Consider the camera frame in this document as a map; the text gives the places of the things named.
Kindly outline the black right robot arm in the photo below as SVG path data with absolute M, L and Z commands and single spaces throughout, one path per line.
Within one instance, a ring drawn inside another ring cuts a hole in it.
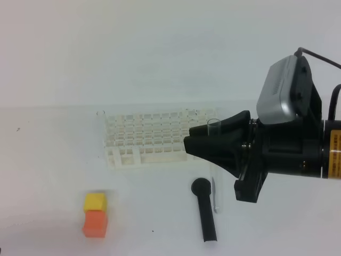
M 221 121 L 221 133 L 190 128 L 185 151 L 227 170 L 236 199 L 255 203 L 269 173 L 340 179 L 340 122 L 299 118 L 265 125 L 245 110 Z

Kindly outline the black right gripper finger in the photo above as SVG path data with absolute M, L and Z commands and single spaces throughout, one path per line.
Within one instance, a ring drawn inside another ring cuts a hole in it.
M 221 135 L 228 135 L 234 131 L 242 131 L 242 138 L 249 139 L 252 134 L 250 111 L 244 110 L 230 118 L 220 121 Z M 195 126 L 189 129 L 190 137 L 208 136 L 208 125 Z
M 253 180 L 250 168 L 251 136 L 242 134 L 188 136 L 184 138 L 184 146 L 188 154 L 227 170 L 240 181 Z

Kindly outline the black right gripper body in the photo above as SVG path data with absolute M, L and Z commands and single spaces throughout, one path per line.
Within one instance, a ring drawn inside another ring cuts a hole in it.
M 263 125 L 250 117 L 234 117 L 234 128 L 242 128 L 246 153 L 234 183 L 236 199 L 256 203 L 269 173 L 319 178 L 322 168 L 322 120 L 306 119 Z

